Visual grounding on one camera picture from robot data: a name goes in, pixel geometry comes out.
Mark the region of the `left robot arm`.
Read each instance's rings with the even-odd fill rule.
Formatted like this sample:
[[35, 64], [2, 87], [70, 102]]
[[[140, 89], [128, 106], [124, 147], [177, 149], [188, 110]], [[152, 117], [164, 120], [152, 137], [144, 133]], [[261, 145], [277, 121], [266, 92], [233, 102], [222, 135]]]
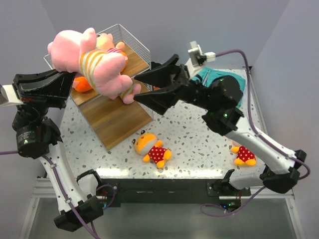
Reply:
[[54, 223], [69, 232], [86, 227], [103, 215], [96, 196], [103, 191], [103, 183], [97, 172], [91, 169], [74, 177], [59, 127], [46, 116], [49, 108], [66, 107], [75, 76], [75, 72], [57, 70], [17, 74], [11, 85], [17, 101], [12, 128], [18, 154], [42, 163], [58, 203], [60, 215]]

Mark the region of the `pink frog plush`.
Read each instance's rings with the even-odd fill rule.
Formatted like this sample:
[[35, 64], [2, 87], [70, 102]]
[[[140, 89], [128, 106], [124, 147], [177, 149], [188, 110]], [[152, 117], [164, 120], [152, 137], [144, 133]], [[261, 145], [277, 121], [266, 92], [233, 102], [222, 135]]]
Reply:
[[123, 92], [119, 94], [124, 104], [131, 104], [134, 102], [134, 96], [141, 92], [141, 85], [138, 83], [134, 83], [130, 88], [127, 88]]
[[129, 76], [121, 74], [126, 63], [124, 55], [99, 49], [92, 27], [82, 33], [75, 30], [59, 32], [47, 50], [54, 69], [84, 76], [100, 95], [115, 96], [133, 85]]

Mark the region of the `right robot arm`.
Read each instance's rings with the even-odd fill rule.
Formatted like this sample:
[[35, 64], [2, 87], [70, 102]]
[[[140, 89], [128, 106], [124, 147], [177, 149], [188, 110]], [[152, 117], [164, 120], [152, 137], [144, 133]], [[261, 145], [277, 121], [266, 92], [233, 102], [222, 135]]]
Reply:
[[265, 186], [280, 194], [288, 192], [301, 179], [299, 167], [304, 164], [306, 153], [280, 145], [253, 125], [251, 117], [237, 108], [243, 93], [234, 77], [218, 77], [208, 86], [194, 79], [204, 63], [216, 57], [212, 52], [195, 53], [186, 64], [177, 65], [178, 55], [173, 55], [164, 64], [136, 75], [137, 81], [152, 85], [155, 90], [134, 99], [159, 115], [178, 101], [205, 109], [202, 118], [211, 131], [245, 146], [265, 163], [259, 175], [235, 175], [229, 170], [215, 184], [217, 190], [229, 196], [252, 186]]

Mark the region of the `large black-haired boy plush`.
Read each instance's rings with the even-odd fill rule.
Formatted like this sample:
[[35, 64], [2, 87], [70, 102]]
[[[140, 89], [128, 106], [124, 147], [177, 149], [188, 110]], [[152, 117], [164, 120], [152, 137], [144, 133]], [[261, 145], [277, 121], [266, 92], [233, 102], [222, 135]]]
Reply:
[[97, 44], [96, 44], [97, 48], [105, 51], [106, 53], [114, 53], [115, 52], [115, 53], [120, 53], [124, 56], [125, 61], [126, 61], [125, 66], [124, 66], [124, 68], [125, 68], [127, 63], [128, 63], [128, 56], [124, 52], [125, 43], [122, 41], [119, 41], [118, 43], [114, 43], [113, 42], [113, 35], [111, 33], [108, 33], [108, 34], [99, 33], [96, 35], [96, 37], [97, 37]]

